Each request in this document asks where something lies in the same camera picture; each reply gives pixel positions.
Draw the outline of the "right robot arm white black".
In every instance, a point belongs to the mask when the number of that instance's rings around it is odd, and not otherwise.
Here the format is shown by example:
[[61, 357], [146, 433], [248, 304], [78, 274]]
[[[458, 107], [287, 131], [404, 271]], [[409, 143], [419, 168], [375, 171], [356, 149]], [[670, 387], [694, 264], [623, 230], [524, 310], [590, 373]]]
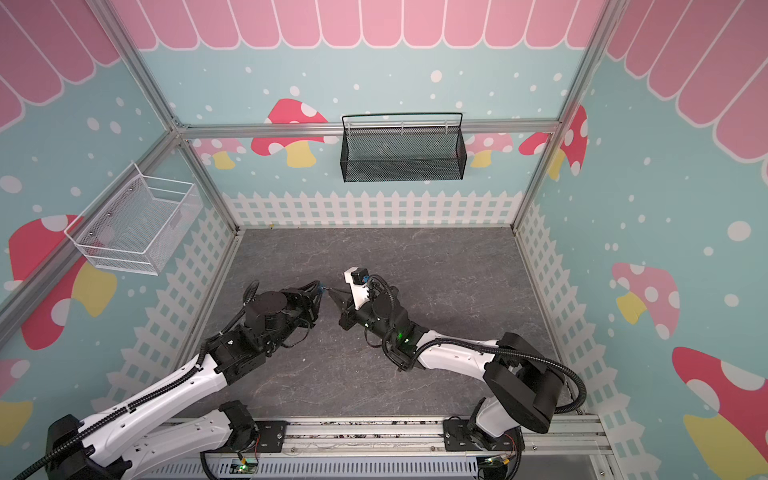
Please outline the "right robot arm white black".
[[449, 419], [444, 434], [496, 450], [502, 443], [520, 447], [523, 430], [549, 431], [553, 416], [577, 411], [587, 400], [582, 378], [544, 357], [520, 335], [498, 340], [468, 340], [443, 335], [411, 320], [398, 291], [362, 268], [345, 274], [347, 289], [329, 296], [340, 311], [340, 326], [359, 325], [377, 337], [375, 348], [401, 372], [442, 370], [483, 382], [491, 392], [463, 419]]

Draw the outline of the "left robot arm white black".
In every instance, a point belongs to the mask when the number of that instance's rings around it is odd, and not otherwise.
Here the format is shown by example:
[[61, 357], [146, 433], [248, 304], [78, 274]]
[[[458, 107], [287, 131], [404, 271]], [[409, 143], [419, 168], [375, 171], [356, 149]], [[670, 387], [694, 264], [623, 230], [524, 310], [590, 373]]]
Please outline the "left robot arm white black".
[[248, 286], [233, 319], [173, 373], [102, 412], [54, 422], [44, 456], [19, 478], [44, 471], [50, 479], [134, 479], [186, 455], [254, 449], [262, 436], [240, 401], [176, 426], [164, 424], [262, 366], [296, 329], [314, 327], [320, 282], [268, 292], [258, 287], [258, 282]]

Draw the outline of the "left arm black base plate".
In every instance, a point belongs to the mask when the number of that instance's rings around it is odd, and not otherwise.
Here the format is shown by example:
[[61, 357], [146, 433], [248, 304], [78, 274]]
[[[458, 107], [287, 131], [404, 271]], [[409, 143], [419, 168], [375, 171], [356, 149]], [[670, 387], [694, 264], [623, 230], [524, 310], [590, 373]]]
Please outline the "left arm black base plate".
[[256, 421], [246, 434], [245, 446], [238, 449], [241, 453], [281, 453], [286, 440], [286, 421]]

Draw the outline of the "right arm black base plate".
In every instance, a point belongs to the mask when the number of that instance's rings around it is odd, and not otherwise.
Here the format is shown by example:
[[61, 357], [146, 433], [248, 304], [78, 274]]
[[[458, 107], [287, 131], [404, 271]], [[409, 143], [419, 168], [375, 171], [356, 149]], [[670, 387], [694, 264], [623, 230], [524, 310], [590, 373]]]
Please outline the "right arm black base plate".
[[469, 419], [452, 416], [443, 420], [444, 448], [449, 452], [490, 451], [517, 452], [526, 446], [519, 427], [500, 436], [484, 432]]

